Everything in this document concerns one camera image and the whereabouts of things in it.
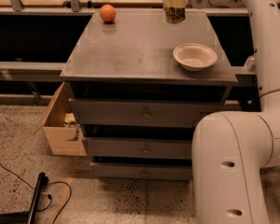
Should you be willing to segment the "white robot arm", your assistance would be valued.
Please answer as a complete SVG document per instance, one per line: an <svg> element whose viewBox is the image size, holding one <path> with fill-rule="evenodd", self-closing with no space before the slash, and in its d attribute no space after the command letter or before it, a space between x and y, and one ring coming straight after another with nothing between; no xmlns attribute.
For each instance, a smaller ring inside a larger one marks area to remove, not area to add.
<svg viewBox="0 0 280 224"><path fill-rule="evenodd" d="M197 223L270 224L259 172L280 166L280 11L276 0L205 3L245 5L260 110L216 112L196 126L191 154Z"/></svg>

